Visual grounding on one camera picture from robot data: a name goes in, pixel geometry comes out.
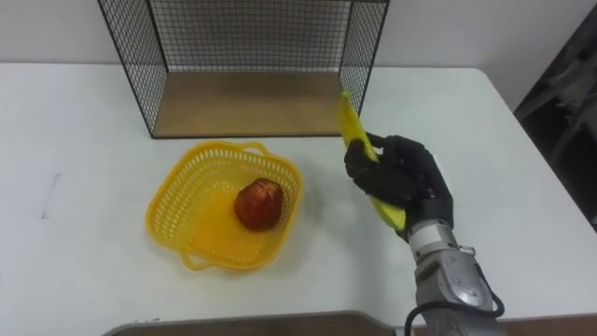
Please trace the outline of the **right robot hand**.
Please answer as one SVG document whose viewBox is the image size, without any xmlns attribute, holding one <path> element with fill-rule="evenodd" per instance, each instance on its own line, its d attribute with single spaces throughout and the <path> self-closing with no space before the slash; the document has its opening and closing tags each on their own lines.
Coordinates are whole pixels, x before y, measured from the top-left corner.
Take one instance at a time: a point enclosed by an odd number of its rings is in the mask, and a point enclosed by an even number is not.
<svg viewBox="0 0 597 336">
<path fill-rule="evenodd" d="M 366 155 L 364 142 L 350 142 L 344 156 L 348 176 L 367 195 L 403 209 L 406 222 L 396 234 L 408 238 L 411 228 L 426 220 L 453 226 L 453 198 L 432 154 L 419 142 L 391 135 L 368 134 L 382 150 L 377 161 Z"/>
</svg>

